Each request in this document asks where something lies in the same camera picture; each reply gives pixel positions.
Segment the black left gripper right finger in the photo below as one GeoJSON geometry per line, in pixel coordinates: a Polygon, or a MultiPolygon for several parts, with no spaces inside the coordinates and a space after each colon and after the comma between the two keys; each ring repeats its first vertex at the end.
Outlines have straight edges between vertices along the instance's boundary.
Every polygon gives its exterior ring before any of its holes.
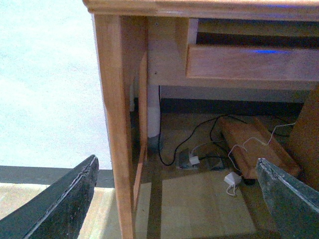
{"type": "Polygon", "coordinates": [[[319,237],[319,193],[264,158],[256,164],[264,201],[283,239],[319,237]]]}

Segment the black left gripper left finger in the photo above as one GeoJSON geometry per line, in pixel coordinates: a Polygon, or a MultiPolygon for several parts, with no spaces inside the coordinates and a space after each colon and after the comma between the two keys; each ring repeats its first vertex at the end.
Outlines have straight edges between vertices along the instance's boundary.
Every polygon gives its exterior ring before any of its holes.
{"type": "Polygon", "coordinates": [[[0,221],[2,239],[76,239],[94,195],[95,155],[0,221]]]}

